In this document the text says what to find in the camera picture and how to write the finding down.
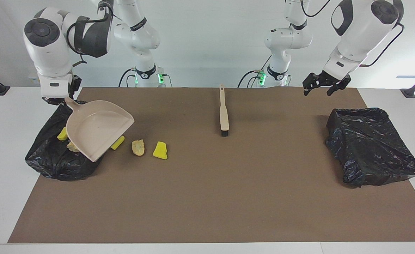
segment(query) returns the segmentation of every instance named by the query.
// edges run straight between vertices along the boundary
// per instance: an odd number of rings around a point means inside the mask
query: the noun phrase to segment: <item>yellow sponge piece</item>
[[[113,150],[116,150],[125,140],[126,138],[124,136],[121,136],[118,138],[118,140],[115,141],[115,143],[110,147]]]
[[[152,155],[159,159],[168,159],[167,144],[160,141],[157,142],[157,146],[155,147],[154,153],[152,153]]]
[[[63,127],[60,134],[57,136],[57,139],[60,141],[65,141],[68,138],[68,133],[66,132],[66,126]]]

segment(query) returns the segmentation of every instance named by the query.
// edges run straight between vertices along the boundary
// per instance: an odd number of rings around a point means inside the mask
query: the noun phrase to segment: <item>trash bag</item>
[[[98,161],[91,162],[82,153],[67,149],[69,139],[57,139],[71,113],[69,107],[60,105],[38,133],[25,156],[25,162],[44,177],[61,181],[81,180],[91,175],[102,161],[101,157]]]
[[[386,185],[415,177],[415,158],[380,108],[335,109],[326,146],[353,187]]]

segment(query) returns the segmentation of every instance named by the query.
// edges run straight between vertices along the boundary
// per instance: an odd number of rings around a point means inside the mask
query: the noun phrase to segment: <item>dustpan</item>
[[[104,100],[83,105],[70,98],[73,110],[68,118],[68,138],[90,161],[97,161],[134,123],[134,118],[119,106]]]

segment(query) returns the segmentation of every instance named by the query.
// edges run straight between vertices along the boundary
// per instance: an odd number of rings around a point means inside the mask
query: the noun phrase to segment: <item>brown mat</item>
[[[224,138],[218,89],[83,88],[79,99],[114,102],[135,124],[88,179],[40,177],[9,243],[415,241],[409,181],[342,183],[326,121],[366,105],[356,89],[325,92],[227,89]],[[167,161],[152,157],[157,141]]]

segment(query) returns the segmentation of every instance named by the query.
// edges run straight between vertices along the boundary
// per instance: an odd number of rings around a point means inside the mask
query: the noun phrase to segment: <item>white table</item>
[[[404,98],[399,90],[359,89],[359,92],[368,107],[388,112],[415,156],[415,99]],[[55,108],[41,100],[38,87],[12,87],[5,96],[0,96],[0,253],[415,254],[415,242],[6,244],[39,176],[25,164],[24,157]],[[410,181],[415,188],[415,178]]]

